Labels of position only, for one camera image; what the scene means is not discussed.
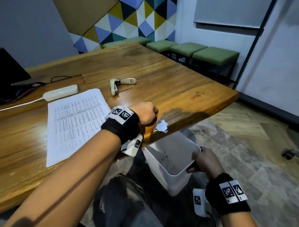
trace hand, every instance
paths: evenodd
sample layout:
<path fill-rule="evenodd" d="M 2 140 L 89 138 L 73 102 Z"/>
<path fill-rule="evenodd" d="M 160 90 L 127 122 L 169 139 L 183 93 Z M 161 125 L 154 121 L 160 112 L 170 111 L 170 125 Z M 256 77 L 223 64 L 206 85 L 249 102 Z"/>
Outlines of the hand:
<path fill-rule="evenodd" d="M 225 170 L 223 169 L 215 153 L 206 147 L 200 148 L 202 150 L 201 152 L 199 151 L 192 153 L 192 160 L 196 161 L 200 169 L 192 167 L 186 170 L 187 173 L 201 171 L 207 175 L 209 180 L 215 179 L 219 174 L 224 173 Z"/>
<path fill-rule="evenodd" d="M 138 115 L 142 125 L 150 124 L 158 113 L 158 109 L 151 102 L 141 102 L 137 105 L 130 106 L 129 109 Z"/>

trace green cushion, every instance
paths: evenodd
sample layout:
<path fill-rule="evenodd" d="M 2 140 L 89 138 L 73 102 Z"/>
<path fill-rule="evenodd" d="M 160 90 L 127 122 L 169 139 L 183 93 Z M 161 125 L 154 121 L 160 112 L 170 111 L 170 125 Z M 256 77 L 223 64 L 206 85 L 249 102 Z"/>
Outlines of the green cushion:
<path fill-rule="evenodd" d="M 208 47 L 194 53 L 192 57 L 221 66 L 233 59 L 238 58 L 239 52 L 217 47 Z"/>
<path fill-rule="evenodd" d="M 170 48 L 171 51 L 185 55 L 187 57 L 192 56 L 195 52 L 206 49 L 207 46 L 197 44 L 197 43 L 182 43 L 174 45 Z"/>
<path fill-rule="evenodd" d="M 109 48 L 109 47 L 113 47 L 113 46 L 121 45 L 121 44 L 126 44 L 125 40 L 115 41 L 115 42 L 111 42 L 111 43 L 105 43 L 103 45 L 103 48 Z"/>
<path fill-rule="evenodd" d="M 124 40 L 124 42 L 126 43 L 139 43 L 140 45 L 144 45 L 147 43 L 150 43 L 151 40 L 145 37 L 141 37 L 141 36 L 137 36 L 137 37 L 133 37 L 133 38 L 129 38 Z"/>
<path fill-rule="evenodd" d="M 170 50 L 170 47 L 176 45 L 175 42 L 171 42 L 168 40 L 160 40 L 152 43 L 147 44 L 147 48 L 154 50 L 158 53 Z"/>

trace green stool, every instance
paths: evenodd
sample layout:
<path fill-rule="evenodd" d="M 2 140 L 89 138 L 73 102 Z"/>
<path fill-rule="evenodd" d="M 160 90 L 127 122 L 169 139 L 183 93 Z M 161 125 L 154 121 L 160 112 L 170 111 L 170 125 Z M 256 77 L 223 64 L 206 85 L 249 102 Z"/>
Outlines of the green stool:
<path fill-rule="evenodd" d="M 121 41 L 105 43 L 103 45 L 103 48 L 109 48 L 109 47 L 112 47 L 112 46 L 122 45 L 122 44 L 126 44 L 126 43 L 139 43 L 140 45 L 145 46 L 147 43 L 150 43 L 150 42 L 151 42 L 151 40 L 148 39 L 148 38 L 137 36 L 137 37 L 121 40 Z"/>
<path fill-rule="evenodd" d="M 147 44 L 147 48 L 154 50 L 164 56 L 170 57 L 170 48 L 176 45 L 175 42 L 171 42 L 168 40 L 160 40 Z"/>
<path fill-rule="evenodd" d="M 171 59 L 181 63 L 182 65 L 191 68 L 192 55 L 195 52 L 206 49 L 207 46 L 197 44 L 197 43 L 182 43 L 174 45 L 170 48 Z"/>
<path fill-rule="evenodd" d="M 217 47 L 208 47 L 192 56 L 191 69 L 219 82 L 229 81 L 236 65 L 239 52 Z"/>

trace white cable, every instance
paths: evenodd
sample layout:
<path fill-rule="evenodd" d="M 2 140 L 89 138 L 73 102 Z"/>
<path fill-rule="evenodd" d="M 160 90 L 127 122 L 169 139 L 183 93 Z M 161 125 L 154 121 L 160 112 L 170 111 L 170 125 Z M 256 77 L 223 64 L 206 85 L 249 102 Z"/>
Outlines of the white cable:
<path fill-rule="evenodd" d="M 33 102 L 37 102 L 37 101 L 42 100 L 42 99 L 44 99 L 44 98 L 41 97 L 41 98 L 36 99 L 36 100 L 33 100 L 33 101 L 31 101 L 31 102 L 27 102 L 27 103 L 23 103 L 23 104 L 20 104 L 20 105 L 12 106 L 12 107 L 9 107 L 9 108 L 6 108 L 6 109 L 2 109 L 2 110 L 9 110 L 9 109 L 12 109 L 12 108 L 15 108 L 15 107 L 25 106 L 25 105 L 27 105 L 27 104 L 31 104 L 31 103 L 33 103 Z"/>

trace white wall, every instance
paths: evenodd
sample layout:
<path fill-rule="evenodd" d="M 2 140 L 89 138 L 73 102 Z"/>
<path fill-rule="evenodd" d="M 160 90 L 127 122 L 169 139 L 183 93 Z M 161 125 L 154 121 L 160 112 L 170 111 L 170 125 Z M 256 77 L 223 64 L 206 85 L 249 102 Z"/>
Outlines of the white wall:
<path fill-rule="evenodd" d="M 231 77 L 232 80 L 235 80 L 255 37 L 198 29 L 195 27 L 195 23 L 193 23 L 195 7 L 196 0 L 178 0 L 175 41 L 177 43 L 194 42 L 206 46 L 238 51 L 240 56 Z"/>
<path fill-rule="evenodd" d="M 1 1 L 0 46 L 22 67 L 78 54 L 52 0 Z"/>
<path fill-rule="evenodd" d="M 278 0 L 237 90 L 299 116 L 299 0 Z"/>

